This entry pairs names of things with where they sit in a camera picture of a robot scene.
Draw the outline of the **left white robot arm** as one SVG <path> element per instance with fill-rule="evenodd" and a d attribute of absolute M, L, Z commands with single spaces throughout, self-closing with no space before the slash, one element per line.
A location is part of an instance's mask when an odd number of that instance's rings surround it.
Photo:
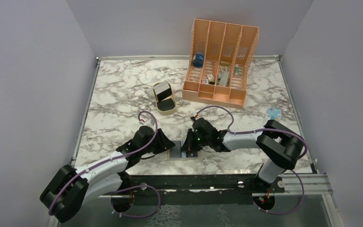
<path fill-rule="evenodd" d="M 145 154 L 159 154 L 175 147 L 161 129 L 141 126 L 134 137 L 109 156 L 86 166 L 62 166 L 48 183 L 39 200 L 48 213 L 64 223 L 73 218 L 81 206 L 109 192 L 132 194 L 134 186 L 127 169 Z"/>

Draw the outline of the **beige leather card holder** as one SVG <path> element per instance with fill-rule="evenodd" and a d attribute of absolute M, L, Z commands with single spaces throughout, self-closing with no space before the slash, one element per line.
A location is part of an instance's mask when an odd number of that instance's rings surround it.
<path fill-rule="evenodd" d="M 202 153 L 200 151 L 190 152 L 181 151 L 181 146 L 184 143 L 183 140 L 172 140 L 175 146 L 168 150 L 168 161 L 180 161 L 180 160 L 199 160 L 202 159 Z"/>

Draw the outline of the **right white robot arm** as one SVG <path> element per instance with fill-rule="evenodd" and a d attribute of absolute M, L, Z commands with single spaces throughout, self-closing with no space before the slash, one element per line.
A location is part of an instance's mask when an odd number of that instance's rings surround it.
<path fill-rule="evenodd" d="M 203 147 L 210 147 L 216 152 L 261 149 L 269 160 L 257 172 L 254 187 L 259 192 L 266 192 L 280 174 L 295 168 L 304 140 L 276 120 L 268 120 L 261 129 L 232 132 L 217 130 L 209 121 L 199 118 L 188 130 L 181 151 L 196 152 Z"/>

